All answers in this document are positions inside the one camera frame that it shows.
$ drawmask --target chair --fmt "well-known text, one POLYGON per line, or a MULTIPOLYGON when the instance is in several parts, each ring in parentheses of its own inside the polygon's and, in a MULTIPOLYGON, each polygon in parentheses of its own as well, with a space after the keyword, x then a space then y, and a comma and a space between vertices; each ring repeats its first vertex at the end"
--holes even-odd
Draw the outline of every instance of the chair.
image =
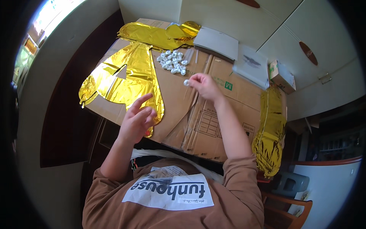
POLYGON ((310 209, 313 205, 311 200, 294 200, 266 192, 262 192, 262 202, 264 206, 264 226, 267 229, 300 229, 305 223, 305 220, 309 215, 310 209), (285 202, 287 204, 304 206, 304 211, 299 217, 296 217, 287 211, 279 210, 272 206, 266 206, 265 202, 268 198, 271 198, 275 201, 285 202))

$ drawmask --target cardboard box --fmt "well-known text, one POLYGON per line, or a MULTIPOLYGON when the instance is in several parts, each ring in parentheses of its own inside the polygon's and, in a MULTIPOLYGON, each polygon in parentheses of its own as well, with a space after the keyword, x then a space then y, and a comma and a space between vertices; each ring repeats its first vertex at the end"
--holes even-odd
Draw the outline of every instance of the cardboard box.
MULTIPOLYGON (((163 27, 169 24, 158 23, 156 20, 148 20, 147 23, 152 21, 163 27)), ((118 39, 100 63, 128 44, 128 41, 118 39)), ((216 80, 238 115, 249 140, 253 140, 259 127, 262 90, 233 73, 232 64, 199 52, 197 63, 195 58, 192 58, 187 65, 186 75, 181 76, 161 68, 156 60, 159 52, 152 50, 152 55, 165 108, 163 119, 154 127, 152 140, 202 158, 218 162, 227 159, 213 104, 205 101, 193 88, 183 85, 185 79, 201 72, 210 74, 216 80)), ((117 76, 125 78, 126 71, 121 71, 117 76)), ((286 117, 286 96, 283 92, 281 94, 283 114, 286 117)), ((126 114, 124 104, 110 102, 101 96, 97 96, 86 107, 118 125, 122 123, 126 114)))
MULTIPOLYGON (((251 142, 259 128, 262 90, 233 73, 232 64, 218 57, 213 57, 208 74, 227 97, 251 142)), ((227 159, 215 108, 201 97, 191 110, 182 149, 219 162, 227 159)))
POLYGON ((294 76, 278 60, 269 65, 270 80, 277 84, 286 94, 296 91, 294 76))
MULTIPOLYGON (((170 24, 168 22, 156 20, 148 20, 148 22, 149 21, 154 21, 155 24, 163 27, 170 24)), ((102 63, 129 43, 129 41, 123 39, 116 40, 99 63, 102 63)), ((187 49, 179 49, 179 52, 182 52, 183 54, 186 51, 187 49)), ((193 88, 183 85, 184 80, 189 79, 195 73, 203 72, 209 55, 207 53, 200 52, 197 63, 195 63, 195 59, 193 60, 192 58, 191 62, 187 65, 187 71, 184 76, 180 74, 172 74, 170 71, 163 70, 159 62, 156 60, 160 53, 152 50, 152 55, 165 110, 163 119, 154 127, 154 134, 151 139, 161 143, 179 123, 179 121, 188 113, 192 102, 194 101, 194 97, 196 96, 193 88)), ((126 78, 126 68, 117 76, 120 78, 126 78)), ((100 95, 98 95, 90 104, 86 105, 86 108, 118 125, 121 125, 124 115, 126 114, 126 106, 124 104, 110 102, 100 95)))

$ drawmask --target small cardboard box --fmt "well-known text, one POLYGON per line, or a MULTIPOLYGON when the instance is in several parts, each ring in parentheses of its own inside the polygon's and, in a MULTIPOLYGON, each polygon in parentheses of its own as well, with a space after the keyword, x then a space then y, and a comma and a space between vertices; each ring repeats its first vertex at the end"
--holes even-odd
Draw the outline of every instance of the small cardboard box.
POLYGON ((296 91, 294 76, 278 60, 269 65, 270 80, 281 88, 286 94, 296 91))

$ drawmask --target gray plastic stool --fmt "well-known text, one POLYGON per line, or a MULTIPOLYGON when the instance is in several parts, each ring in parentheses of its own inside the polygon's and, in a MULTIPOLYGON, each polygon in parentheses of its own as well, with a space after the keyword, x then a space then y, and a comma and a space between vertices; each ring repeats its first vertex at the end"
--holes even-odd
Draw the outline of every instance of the gray plastic stool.
POLYGON ((272 190, 274 194, 295 197, 296 193, 303 192, 309 185, 310 178, 297 173, 278 172, 281 180, 277 189, 272 190))

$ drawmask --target cabinet door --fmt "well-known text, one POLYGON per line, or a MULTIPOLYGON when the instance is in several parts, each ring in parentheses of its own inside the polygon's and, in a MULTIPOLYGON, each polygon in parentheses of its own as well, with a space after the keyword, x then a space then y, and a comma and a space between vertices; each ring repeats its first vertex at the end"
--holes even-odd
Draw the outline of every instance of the cabinet door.
POLYGON ((295 10, 301 0, 257 2, 260 8, 236 0, 182 0, 179 23, 195 21, 257 50, 295 10))
POLYGON ((284 64, 295 76, 297 91, 356 57, 345 25, 326 0, 304 0, 258 52, 269 62, 278 59, 284 64), (300 41, 311 49, 317 66, 302 51, 300 41))
POLYGON ((331 110, 365 95, 365 81, 358 58, 330 75, 332 80, 320 80, 287 95, 288 121, 331 110))

